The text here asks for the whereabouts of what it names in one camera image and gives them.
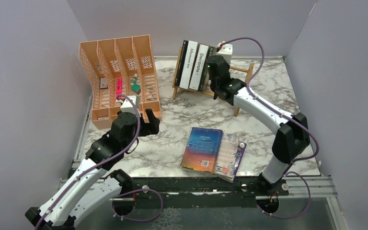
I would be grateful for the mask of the blue orange book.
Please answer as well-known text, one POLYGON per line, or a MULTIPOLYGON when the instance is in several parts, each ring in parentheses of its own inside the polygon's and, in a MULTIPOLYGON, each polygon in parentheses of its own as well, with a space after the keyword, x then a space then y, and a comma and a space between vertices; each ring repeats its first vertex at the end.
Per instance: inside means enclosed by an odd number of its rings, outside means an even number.
POLYGON ((218 157, 223 131, 192 128, 180 163, 181 168, 199 173, 212 173, 218 157))

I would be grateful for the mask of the black Moon and Sixpence book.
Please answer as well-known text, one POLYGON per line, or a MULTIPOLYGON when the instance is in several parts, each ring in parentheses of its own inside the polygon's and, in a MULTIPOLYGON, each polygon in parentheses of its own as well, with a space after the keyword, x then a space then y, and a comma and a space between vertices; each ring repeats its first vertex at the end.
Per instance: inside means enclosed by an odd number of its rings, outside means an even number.
POLYGON ((181 53, 179 55, 177 72, 176 72, 175 80, 174 80, 174 86, 179 86, 180 85, 181 75, 182 75, 183 68, 184 68, 184 60, 185 60, 185 56, 186 56, 188 42, 189 42, 188 40, 184 40, 183 44, 182 44, 181 53))

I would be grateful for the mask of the white Afternoon tea book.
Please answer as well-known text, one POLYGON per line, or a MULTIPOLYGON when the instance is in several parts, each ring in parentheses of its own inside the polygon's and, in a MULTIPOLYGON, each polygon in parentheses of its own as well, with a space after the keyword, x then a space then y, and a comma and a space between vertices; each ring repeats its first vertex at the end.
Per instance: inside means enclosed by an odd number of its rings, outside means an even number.
POLYGON ((184 58, 184 65, 180 80, 180 88, 188 89, 189 87, 197 50, 198 50, 198 42, 189 40, 187 43, 187 49, 184 58))

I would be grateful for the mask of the white Decorate Furniture book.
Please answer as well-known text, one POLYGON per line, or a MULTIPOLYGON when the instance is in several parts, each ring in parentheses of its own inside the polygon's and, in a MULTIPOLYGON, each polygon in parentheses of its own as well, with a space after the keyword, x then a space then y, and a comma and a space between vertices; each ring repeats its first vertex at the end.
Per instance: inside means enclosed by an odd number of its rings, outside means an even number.
POLYGON ((189 89, 200 91, 202 81, 205 78, 205 63, 209 53, 210 53, 209 46, 204 44, 199 45, 189 89))

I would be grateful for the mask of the dark green book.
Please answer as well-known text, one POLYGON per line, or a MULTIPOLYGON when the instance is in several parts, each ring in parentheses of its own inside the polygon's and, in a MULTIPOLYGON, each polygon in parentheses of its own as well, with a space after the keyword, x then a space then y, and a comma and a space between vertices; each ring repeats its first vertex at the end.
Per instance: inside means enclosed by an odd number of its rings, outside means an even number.
POLYGON ((214 46, 209 46, 208 50, 207 50, 207 54, 205 57, 205 61, 203 64, 203 71, 202 71, 202 75, 201 75, 201 79, 200 79, 200 83, 199 83, 199 87, 198 87, 198 91, 199 92, 203 92, 208 84, 208 76, 207 76, 207 58, 210 57, 211 55, 214 55, 216 53, 216 48, 214 46))

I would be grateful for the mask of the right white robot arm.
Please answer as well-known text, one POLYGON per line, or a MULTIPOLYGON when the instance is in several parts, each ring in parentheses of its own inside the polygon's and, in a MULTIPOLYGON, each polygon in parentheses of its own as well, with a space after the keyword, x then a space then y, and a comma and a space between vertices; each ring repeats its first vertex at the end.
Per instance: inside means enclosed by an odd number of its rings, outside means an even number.
POLYGON ((273 156, 257 182, 258 191, 269 195, 276 190, 293 160, 310 145, 307 118, 302 113, 293 115, 274 106, 256 94, 246 82, 232 78, 230 66, 223 56, 210 56, 206 64, 214 98, 250 113, 275 135, 273 156))

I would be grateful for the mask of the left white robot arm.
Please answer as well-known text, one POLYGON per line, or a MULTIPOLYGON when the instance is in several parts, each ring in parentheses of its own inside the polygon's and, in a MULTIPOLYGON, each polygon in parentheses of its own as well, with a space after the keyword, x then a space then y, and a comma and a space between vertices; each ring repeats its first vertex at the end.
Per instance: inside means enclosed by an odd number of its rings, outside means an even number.
POLYGON ((129 197, 122 205, 134 206, 133 179, 123 170, 111 168, 130 147, 138 143, 138 137, 159 132, 160 120, 151 109, 145 110, 148 122, 141 115, 119 112, 111 129, 92 143, 74 174, 40 207, 31 207, 25 217, 37 230, 73 230, 89 214, 110 198, 129 197))

